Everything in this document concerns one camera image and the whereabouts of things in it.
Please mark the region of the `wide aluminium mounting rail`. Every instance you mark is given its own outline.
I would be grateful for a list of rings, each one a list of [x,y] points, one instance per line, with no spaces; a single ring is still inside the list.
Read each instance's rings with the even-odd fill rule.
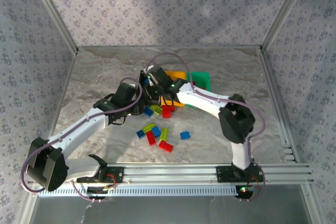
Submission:
[[[108,164],[108,166],[124,167],[123,182],[119,184],[134,183],[144,185],[219,183],[216,176],[216,167],[230,165],[231,164]],[[313,182],[312,173],[307,164],[262,164],[257,167],[260,168],[264,181],[249,181],[247,183],[261,185],[262,183],[310,184]]]

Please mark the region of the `aluminium table edge rail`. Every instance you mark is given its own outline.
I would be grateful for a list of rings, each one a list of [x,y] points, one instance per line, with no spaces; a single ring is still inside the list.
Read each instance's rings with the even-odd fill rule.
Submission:
[[[81,46],[79,49],[88,50],[98,50],[98,49],[215,49],[215,48],[225,48],[225,49],[246,49],[246,50],[259,50],[261,48],[261,45],[210,45],[210,46]]]

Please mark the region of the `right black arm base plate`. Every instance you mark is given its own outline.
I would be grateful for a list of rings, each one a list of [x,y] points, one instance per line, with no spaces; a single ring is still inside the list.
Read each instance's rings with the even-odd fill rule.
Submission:
[[[251,164],[246,170],[241,170],[233,165],[217,166],[216,176],[219,183],[247,183],[263,182],[260,168]]]

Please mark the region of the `aluminium table side rail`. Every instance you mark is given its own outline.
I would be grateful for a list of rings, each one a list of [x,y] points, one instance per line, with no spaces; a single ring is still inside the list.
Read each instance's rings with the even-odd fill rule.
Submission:
[[[265,74],[271,104],[275,113],[275,118],[277,120],[281,144],[285,153],[284,159],[288,163],[300,163],[301,160],[290,132],[288,117],[285,110],[281,106],[282,98],[279,91],[276,89],[276,78],[272,75],[271,65],[268,63],[267,56],[261,49],[258,51],[258,56]]]
[[[57,122],[58,122],[58,118],[59,118],[59,115],[60,115],[60,111],[61,111],[61,108],[62,108],[63,101],[65,99],[65,95],[66,95],[66,92],[67,92],[68,84],[69,84],[69,81],[70,81],[70,77],[71,77],[71,74],[72,74],[72,71],[73,71],[73,68],[74,68],[74,64],[75,64],[77,55],[78,55],[78,51],[74,53],[73,58],[71,60],[70,67],[68,69],[67,76],[66,76],[66,79],[65,79],[65,84],[62,88],[62,92],[61,92],[61,95],[60,95],[60,100],[58,102],[57,109],[56,109],[56,112],[55,112],[55,116],[54,116],[54,119],[52,121],[51,128],[50,128],[50,131],[49,131],[49,134],[48,134],[48,138],[50,138],[55,132],[56,125],[57,125]]]

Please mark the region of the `yellow plastic bin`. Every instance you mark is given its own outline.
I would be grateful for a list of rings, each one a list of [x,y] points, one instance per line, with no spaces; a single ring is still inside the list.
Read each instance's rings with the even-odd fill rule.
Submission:
[[[180,78],[183,80],[186,80],[186,72],[185,71],[171,71],[171,70],[165,70],[165,73],[171,77],[173,81]],[[161,105],[168,105],[168,106],[185,106],[184,103],[175,102],[172,100],[168,100],[164,97],[161,97]]]

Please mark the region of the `aluminium frame leg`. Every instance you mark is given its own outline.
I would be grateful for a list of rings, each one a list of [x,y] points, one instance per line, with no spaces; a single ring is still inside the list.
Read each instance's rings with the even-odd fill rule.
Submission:
[[[30,223],[36,201],[37,201],[36,194],[30,194],[24,191],[22,197],[22,204],[19,210],[18,224]]]
[[[303,184],[301,190],[312,224],[323,224],[324,218],[315,186],[313,184]]]

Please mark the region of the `green plastic bin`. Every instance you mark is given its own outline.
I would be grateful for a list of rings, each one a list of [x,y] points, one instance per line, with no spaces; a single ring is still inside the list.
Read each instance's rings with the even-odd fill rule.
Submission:
[[[192,71],[191,74],[186,72],[186,80],[196,82],[195,87],[206,87],[206,91],[211,91],[211,78],[208,72]]]

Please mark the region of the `black plastic bin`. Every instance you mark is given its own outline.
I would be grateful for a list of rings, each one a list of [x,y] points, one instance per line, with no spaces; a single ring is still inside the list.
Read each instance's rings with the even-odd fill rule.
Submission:
[[[155,91],[155,88],[153,86],[152,89],[153,89],[153,100],[149,100],[148,98],[148,94],[146,92],[146,87],[143,83],[144,83],[144,80],[147,79],[147,76],[145,75],[144,71],[141,70],[140,71],[140,74],[139,74],[139,83],[141,85],[141,88],[142,88],[142,95],[141,95],[141,100],[144,101],[145,105],[146,106],[149,106],[149,105],[160,105],[160,103],[157,103],[154,99],[154,91]]]

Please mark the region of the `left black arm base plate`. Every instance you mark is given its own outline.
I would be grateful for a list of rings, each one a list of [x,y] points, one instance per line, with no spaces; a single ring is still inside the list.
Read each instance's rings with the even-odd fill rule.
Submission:
[[[107,166],[99,168],[92,176],[84,176],[76,179],[78,183],[122,183],[124,167],[122,166]]]

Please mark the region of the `aluminium frame post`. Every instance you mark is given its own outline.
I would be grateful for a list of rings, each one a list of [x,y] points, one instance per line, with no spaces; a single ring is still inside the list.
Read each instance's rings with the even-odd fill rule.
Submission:
[[[54,22],[56,28],[60,32],[68,48],[71,50],[72,53],[76,55],[78,53],[78,47],[74,42],[66,24],[64,23],[60,12],[57,10],[56,5],[53,3],[53,0],[41,0],[41,2],[43,3],[51,20]]]
[[[276,13],[274,21],[271,23],[271,26],[260,45],[261,52],[265,52],[270,48],[296,1],[297,0],[283,0],[283,3]]]

